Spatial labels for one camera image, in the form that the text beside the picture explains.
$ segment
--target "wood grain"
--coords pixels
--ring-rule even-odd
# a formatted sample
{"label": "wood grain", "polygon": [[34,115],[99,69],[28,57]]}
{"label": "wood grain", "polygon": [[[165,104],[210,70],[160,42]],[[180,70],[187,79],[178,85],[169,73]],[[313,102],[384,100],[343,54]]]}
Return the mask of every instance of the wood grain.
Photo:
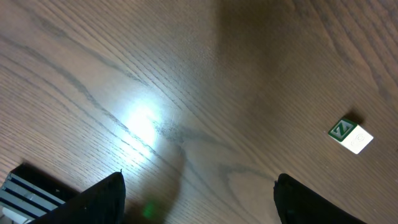
{"label": "wood grain", "polygon": [[[359,155],[327,135],[352,111]],[[1,181],[122,169],[130,219],[156,201],[153,222],[280,223],[286,172],[396,223],[397,112],[393,0],[0,1]]]}

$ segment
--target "black object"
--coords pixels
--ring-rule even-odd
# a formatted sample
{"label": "black object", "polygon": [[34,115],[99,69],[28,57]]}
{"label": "black object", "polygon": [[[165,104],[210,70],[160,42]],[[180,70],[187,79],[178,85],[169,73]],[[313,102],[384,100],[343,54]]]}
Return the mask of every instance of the black object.
{"label": "black object", "polygon": [[123,175],[115,172],[31,223],[121,223],[125,198]]}
{"label": "black object", "polygon": [[363,224],[287,174],[275,181],[274,201],[282,224]]}
{"label": "black object", "polygon": [[0,190],[0,204],[30,220],[69,201],[77,192],[38,169],[23,164],[12,170]]}

